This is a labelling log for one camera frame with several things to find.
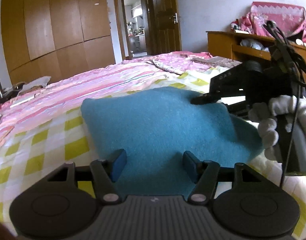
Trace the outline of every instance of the shelf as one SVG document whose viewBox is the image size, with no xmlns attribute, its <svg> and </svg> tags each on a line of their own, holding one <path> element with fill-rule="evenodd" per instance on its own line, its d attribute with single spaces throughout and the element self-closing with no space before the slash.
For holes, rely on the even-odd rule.
<svg viewBox="0 0 306 240">
<path fill-rule="evenodd" d="M 206 33 L 212 33 L 212 34 L 223 34 L 230 37 L 240 37 L 244 39 L 255 39 L 259 42 L 271 42 L 272 45 L 275 43 L 275 39 L 273 37 L 266 37 L 266 36 L 258 36 L 255 34 L 244 34 L 244 33 L 235 33 L 235 32 L 215 32 L 215 31 L 206 31 Z M 291 42 L 292 47 L 298 48 L 301 50 L 306 50 L 305 46 L 297 45 L 295 42 Z"/>
<path fill-rule="evenodd" d="M 263 50 L 258 50 L 258 49 L 253 49 L 253 48 L 233 44 L 232 45 L 232 51 L 242 53 L 242 54 L 246 54 L 246 55 L 249 55 L 249 56 L 263 58 L 263 59 L 266 59 L 266 60 L 271 60 L 271 54 L 269 52 L 266 52 L 266 51 L 263 51 Z"/>
</svg>

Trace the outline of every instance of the yellow checkered sheet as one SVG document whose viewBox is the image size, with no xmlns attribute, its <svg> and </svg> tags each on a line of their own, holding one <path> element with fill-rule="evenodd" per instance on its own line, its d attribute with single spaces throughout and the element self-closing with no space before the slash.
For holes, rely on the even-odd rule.
<svg viewBox="0 0 306 240">
<path fill-rule="evenodd" d="M 205 73 L 185 72 L 175 79 L 157 80 L 148 89 L 173 86 L 207 93 L 210 79 L 225 71 L 217 67 Z M 114 93 L 110 97 L 126 96 L 137 91 Z M 14 232 L 9 217 L 11 202 L 28 187 L 66 161 L 77 166 L 89 165 L 97 159 L 92 139 L 86 129 L 80 108 L 64 114 L 27 132 L 11 137 L 0 147 L 0 221 Z M 281 167 L 264 155 L 254 159 L 250 166 L 266 178 L 279 184 Z M 284 189 L 299 203 L 301 217 L 293 236 L 306 238 L 306 177 L 288 177 Z"/>
</svg>

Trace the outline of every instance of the pink striped blanket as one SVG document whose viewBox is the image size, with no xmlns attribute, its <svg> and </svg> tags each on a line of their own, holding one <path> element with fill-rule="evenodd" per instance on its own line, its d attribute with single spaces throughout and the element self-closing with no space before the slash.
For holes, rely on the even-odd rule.
<svg viewBox="0 0 306 240">
<path fill-rule="evenodd" d="M 155 59 L 178 70 L 206 70 L 210 66 L 192 61 L 192 57 L 208 59 L 209 53 L 171 52 L 158 56 L 123 61 L 106 68 L 94 69 L 48 85 L 44 89 L 11 99 L 1 106 L 0 144 L 8 135 L 28 131 L 55 116 L 81 105 L 85 98 L 100 98 L 114 92 L 141 90 L 158 79 L 178 75 L 163 71 L 148 59 Z M 35 98 L 10 108 L 21 97 Z"/>
</svg>

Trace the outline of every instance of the blue towel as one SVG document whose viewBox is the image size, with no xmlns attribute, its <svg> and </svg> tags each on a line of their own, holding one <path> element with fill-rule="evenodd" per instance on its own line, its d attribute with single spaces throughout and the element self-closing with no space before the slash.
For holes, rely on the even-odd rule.
<svg viewBox="0 0 306 240">
<path fill-rule="evenodd" d="M 125 195 L 184 195 L 194 188 L 182 167 L 191 151 L 224 167 L 262 151 L 257 130 L 223 104 L 191 105 L 198 92 L 163 87 L 126 97 L 85 99 L 82 116 L 100 159 L 125 149 L 127 164 L 117 191 Z"/>
</svg>

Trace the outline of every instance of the pink cloth cover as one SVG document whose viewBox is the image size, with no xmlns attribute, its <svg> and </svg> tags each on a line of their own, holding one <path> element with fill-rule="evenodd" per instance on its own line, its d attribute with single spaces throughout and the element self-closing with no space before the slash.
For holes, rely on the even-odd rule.
<svg viewBox="0 0 306 240">
<path fill-rule="evenodd" d="M 287 37 L 304 31 L 302 40 L 306 42 L 306 11 L 304 7 L 284 3 L 253 2 L 250 12 L 241 17 L 239 25 L 242 31 L 271 37 L 263 27 L 267 20 L 275 21 Z"/>
</svg>

